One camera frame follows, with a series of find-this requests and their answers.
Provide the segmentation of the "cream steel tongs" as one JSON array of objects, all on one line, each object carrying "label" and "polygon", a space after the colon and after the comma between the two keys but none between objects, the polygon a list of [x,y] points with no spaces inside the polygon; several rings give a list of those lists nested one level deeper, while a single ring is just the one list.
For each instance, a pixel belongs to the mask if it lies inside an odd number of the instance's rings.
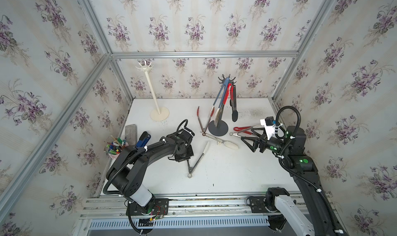
[{"label": "cream steel tongs", "polygon": [[192,178],[194,171],[196,170],[197,166],[199,165],[199,163],[201,162],[201,160],[203,159],[203,157],[207,153],[209,147],[210,147],[210,142],[207,141],[203,152],[201,153],[201,155],[199,156],[199,158],[197,159],[197,161],[194,163],[193,166],[190,164],[190,160],[189,159],[187,160],[187,167],[188,167],[188,175],[187,175],[187,177],[189,179]]}]

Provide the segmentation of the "dark grey utensil rack stand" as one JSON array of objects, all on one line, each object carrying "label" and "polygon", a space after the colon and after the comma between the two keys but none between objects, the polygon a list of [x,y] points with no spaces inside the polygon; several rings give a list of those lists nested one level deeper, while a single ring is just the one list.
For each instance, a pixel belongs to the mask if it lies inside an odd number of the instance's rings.
[{"label": "dark grey utensil rack stand", "polygon": [[[230,77],[230,83],[231,84],[235,84],[236,83],[235,82],[236,78],[231,78],[230,75],[225,76],[224,74],[222,74],[222,76],[224,76],[225,78],[226,77]],[[215,120],[215,116],[216,115],[214,114],[211,118],[209,118],[208,129],[209,129],[210,133],[215,135],[215,136],[224,136],[228,132],[228,125],[227,125],[227,123],[225,121],[222,120],[224,108],[223,108],[223,111],[221,113],[221,117],[220,117],[220,121],[219,121],[218,127],[216,127],[215,124],[214,124],[214,120]]]}]

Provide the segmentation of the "black steel tongs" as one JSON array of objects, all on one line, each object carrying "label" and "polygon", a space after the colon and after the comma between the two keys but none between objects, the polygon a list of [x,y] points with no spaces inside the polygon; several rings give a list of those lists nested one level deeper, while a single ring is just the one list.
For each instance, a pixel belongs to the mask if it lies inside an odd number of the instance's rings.
[{"label": "black steel tongs", "polygon": [[237,111],[237,101],[236,101],[236,85],[231,84],[230,87],[230,106],[232,108],[232,121],[236,122],[238,120],[238,111]]}]

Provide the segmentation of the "cream utensil rack stand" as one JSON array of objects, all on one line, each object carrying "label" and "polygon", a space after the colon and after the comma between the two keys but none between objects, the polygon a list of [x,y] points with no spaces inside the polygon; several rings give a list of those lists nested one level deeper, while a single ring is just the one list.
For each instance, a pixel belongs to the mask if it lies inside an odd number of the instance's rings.
[{"label": "cream utensil rack stand", "polygon": [[148,64],[146,60],[144,60],[143,62],[138,62],[138,64],[139,64],[139,67],[136,67],[136,69],[139,71],[142,71],[145,74],[147,84],[149,86],[149,89],[150,89],[150,92],[152,94],[152,98],[153,98],[153,101],[155,104],[155,109],[151,111],[150,117],[153,121],[156,121],[156,122],[165,121],[169,117],[170,111],[168,108],[160,107],[158,104],[156,92],[153,87],[150,75],[149,75],[149,73],[153,69],[152,64],[151,63]]}]

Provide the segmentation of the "red handled steel tongs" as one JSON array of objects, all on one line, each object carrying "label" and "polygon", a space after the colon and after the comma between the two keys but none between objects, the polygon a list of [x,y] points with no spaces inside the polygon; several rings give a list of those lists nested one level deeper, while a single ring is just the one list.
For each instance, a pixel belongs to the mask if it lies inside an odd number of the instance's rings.
[{"label": "red handled steel tongs", "polygon": [[217,109],[215,120],[214,120],[214,124],[215,124],[216,127],[218,127],[218,124],[219,124],[219,121],[220,121],[220,117],[221,117],[221,113],[222,113],[223,108],[224,108],[224,106],[226,104],[227,98],[228,98],[228,96],[229,96],[229,94],[231,92],[230,91],[231,87],[232,87],[231,83],[229,83],[227,86],[225,86],[224,94],[222,95],[222,100],[221,100],[221,103],[219,105],[219,108]]}]

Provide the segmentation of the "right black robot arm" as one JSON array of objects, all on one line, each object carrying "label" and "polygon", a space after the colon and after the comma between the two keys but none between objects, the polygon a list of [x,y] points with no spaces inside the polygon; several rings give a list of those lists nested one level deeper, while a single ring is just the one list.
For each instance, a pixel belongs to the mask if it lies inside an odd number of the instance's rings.
[{"label": "right black robot arm", "polygon": [[298,186],[310,217],[297,208],[290,193],[282,187],[269,188],[264,197],[250,196],[246,203],[252,213],[275,214],[267,223],[273,231],[281,231],[289,223],[298,236],[346,236],[348,233],[322,187],[315,162],[305,153],[307,136],[300,124],[299,110],[284,106],[275,117],[263,119],[259,128],[250,127],[252,136],[241,140],[252,152],[272,152]]}]

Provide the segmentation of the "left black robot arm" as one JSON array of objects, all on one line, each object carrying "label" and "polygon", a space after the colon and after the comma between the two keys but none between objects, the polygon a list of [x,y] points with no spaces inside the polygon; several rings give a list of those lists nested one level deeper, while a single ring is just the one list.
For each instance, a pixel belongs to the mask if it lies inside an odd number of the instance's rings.
[{"label": "left black robot arm", "polygon": [[170,160],[179,163],[194,155],[191,143],[195,133],[187,125],[188,120],[183,120],[176,132],[154,144],[125,147],[108,169],[102,192],[122,196],[128,202],[151,210],[155,206],[155,196],[143,184],[147,168],[164,157],[169,156]]}]

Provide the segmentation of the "white tipped tongs at right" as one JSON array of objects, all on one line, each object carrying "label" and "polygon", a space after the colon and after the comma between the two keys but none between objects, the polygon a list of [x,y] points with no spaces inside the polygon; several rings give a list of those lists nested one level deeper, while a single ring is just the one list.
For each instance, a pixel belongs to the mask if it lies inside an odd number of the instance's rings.
[{"label": "white tipped tongs at right", "polygon": [[244,133],[236,134],[236,133],[234,133],[234,131],[230,132],[229,135],[230,136],[234,136],[234,137],[238,137],[238,138],[241,138],[241,137],[258,137],[259,138],[261,136],[261,135],[247,135],[247,134],[244,134]]}]

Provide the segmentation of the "blue stapler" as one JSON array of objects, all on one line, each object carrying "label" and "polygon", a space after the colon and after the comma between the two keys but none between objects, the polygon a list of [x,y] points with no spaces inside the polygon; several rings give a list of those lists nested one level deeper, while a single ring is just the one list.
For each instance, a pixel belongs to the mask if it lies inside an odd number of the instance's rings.
[{"label": "blue stapler", "polygon": [[135,147],[136,148],[145,147],[147,143],[150,141],[150,139],[151,139],[151,135],[147,131],[144,131],[139,137]]}]

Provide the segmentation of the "grey whiteboard eraser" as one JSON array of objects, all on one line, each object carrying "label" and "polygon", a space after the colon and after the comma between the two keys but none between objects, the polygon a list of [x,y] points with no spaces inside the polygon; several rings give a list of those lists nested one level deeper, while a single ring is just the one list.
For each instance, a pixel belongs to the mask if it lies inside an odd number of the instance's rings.
[{"label": "grey whiteboard eraser", "polygon": [[130,124],[125,127],[125,139],[129,145],[135,145],[138,141],[138,128],[135,124]]}]

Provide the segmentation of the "pink cup of pens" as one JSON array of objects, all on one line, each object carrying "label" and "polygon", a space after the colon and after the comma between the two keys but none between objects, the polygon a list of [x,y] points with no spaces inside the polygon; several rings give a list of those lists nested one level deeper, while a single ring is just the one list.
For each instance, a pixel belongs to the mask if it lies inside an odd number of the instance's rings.
[{"label": "pink cup of pens", "polygon": [[116,159],[127,146],[128,142],[126,138],[116,138],[111,135],[108,141],[105,142],[104,153],[111,159]]}]

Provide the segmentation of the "red handled tongs at right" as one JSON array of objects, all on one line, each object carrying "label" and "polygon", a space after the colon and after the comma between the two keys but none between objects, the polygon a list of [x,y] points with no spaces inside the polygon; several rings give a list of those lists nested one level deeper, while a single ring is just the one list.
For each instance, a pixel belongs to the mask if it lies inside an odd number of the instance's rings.
[{"label": "red handled tongs at right", "polygon": [[247,135],[252,135],[252,133],[251,133],[251,131],[250,131],[250,129],[251,129],[252,127],[263,127],[263,126],[261,126],[261,125],[256,125],[256,126],[234,127],[234,128],[233,128],[233,131],[234,131],[234,133],[236,133],[236,134],[244,133],[244,134],[247,134]]}]

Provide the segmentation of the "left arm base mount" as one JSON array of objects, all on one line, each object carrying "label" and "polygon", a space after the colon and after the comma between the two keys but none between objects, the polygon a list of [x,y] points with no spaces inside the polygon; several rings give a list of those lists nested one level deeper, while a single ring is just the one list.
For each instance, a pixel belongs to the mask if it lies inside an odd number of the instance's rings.
[{"label": "left arm base mount", "polygon": [[152,198],[142,207],[136,202],[126,201],[126,215],[130,226],[138,233],[149,233],[159,219],[168,214],[169,199]]}]

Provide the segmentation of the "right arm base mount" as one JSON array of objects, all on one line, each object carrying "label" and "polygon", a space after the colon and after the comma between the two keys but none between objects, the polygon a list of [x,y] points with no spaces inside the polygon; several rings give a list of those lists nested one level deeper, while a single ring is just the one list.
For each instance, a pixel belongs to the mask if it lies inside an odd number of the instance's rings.
[{"label": "right arm base mount", "polygon": [[[265,196],[249,196],[246,199],[246,205],[250,207],[252,213],[277,213],[275,205],[276,197],[280,195],[290,196],[285,188],[271,187],[268,188]],[[281,232],[287,220],[283,215],[271,215],[268,218],[268,228],[275,232]]]}]

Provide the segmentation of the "aluminium front rail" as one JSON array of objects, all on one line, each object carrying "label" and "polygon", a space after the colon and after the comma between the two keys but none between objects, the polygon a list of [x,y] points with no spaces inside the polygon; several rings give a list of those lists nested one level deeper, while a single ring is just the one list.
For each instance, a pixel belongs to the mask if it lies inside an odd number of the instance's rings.
[{"label": "aluminium front rail", "polygon": [[[167,217],[234,216],[251,214],[249,197],[265,197],[265,193],[165,194]],[[125,218],[127,201],[119,196],[102,195],[84,200],[79,219]]]}]

